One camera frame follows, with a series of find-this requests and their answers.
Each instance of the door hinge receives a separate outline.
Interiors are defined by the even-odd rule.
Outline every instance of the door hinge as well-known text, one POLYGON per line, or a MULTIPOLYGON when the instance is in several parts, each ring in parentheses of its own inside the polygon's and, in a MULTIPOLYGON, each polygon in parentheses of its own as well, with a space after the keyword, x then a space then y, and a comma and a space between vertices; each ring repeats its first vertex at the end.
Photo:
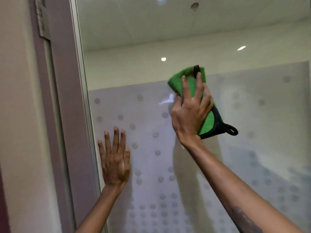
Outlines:
POLYGON ((50 39, 49 20, 46 9, 41 1, 35 0, 37 26, 41 38, 50 39))

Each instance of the white ceiling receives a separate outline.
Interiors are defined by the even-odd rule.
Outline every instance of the white ceiling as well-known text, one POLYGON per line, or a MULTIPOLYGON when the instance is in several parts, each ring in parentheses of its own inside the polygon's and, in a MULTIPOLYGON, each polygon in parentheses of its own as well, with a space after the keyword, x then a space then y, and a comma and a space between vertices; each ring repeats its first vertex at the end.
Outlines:
POLYGON ((294 22, 310 0, 77 0, 84 50, 294 22), (199 2, 196 12, 190 9, 199 2))

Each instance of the hand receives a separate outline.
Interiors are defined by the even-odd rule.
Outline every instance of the hand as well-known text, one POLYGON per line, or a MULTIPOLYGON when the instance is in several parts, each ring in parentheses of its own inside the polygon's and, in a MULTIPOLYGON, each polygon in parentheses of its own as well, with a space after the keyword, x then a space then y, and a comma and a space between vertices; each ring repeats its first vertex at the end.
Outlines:
POLYGON ((107 185, 123 189, 130 175, 130 148, 125 147, 125 131, 121 131, 119 142, 119 129, 115 127, 114 139, 111 148, 109 133, 105 131, 105 147, 98 141, 98 148, 103 170, 104 182, 107 185))
POLYGON ((202 122, 213 107, 213 98, 206 83, 202 82, 200 72, 196 76, 196 91, 193 98, 186 77, 182 76, 181 81, 184 99, 179 94, 176 95, 171 114, 173 128, 181 144, 184 145, 189 139, 198 137, 202 122))

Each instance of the glass panel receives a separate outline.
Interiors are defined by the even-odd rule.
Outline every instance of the glass panel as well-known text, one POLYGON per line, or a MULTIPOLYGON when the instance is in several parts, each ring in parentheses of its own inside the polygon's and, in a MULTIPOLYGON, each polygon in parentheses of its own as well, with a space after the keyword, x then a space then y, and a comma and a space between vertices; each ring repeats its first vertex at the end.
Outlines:
POLYGON ((204 144, 311 231, 310 0, 76 1, 95 140, 131 147, 109 233, 237 232, 171 126, 167 80, 194 65, 239 130, 204 144))

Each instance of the cleaning cloth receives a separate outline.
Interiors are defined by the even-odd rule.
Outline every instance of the cleaning cloth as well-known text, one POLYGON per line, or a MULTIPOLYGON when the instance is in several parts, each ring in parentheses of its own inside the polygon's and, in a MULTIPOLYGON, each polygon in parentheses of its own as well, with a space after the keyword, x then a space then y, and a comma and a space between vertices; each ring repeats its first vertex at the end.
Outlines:
MULTIPOLYGON (((177 74, 174 74, 168 81, 169 87, 176 93, 178 93, 181 97, 183 97, 183 86, 181 82, 181 77, 183 75, 186 76, 187 82, 191 91, 191 97, 194 96, 194 92, 196 90, 196 75, 198 72, 201 72, 202 80, 205 83, 205 71, 203 67, 199 67, 199 65, 188 67, 177 74)), ((222 118, 216 108, 215 102, 211 112, 208 114, 206 119, 204 120, 201 129, 199 130, 198 135, 201 139, 205 139, 208 137, 216 136, 219 134, 228 133, 232 136, 236 136, 238 134, 238 130, 229 125, 225 124, 222 121, 222 118)))

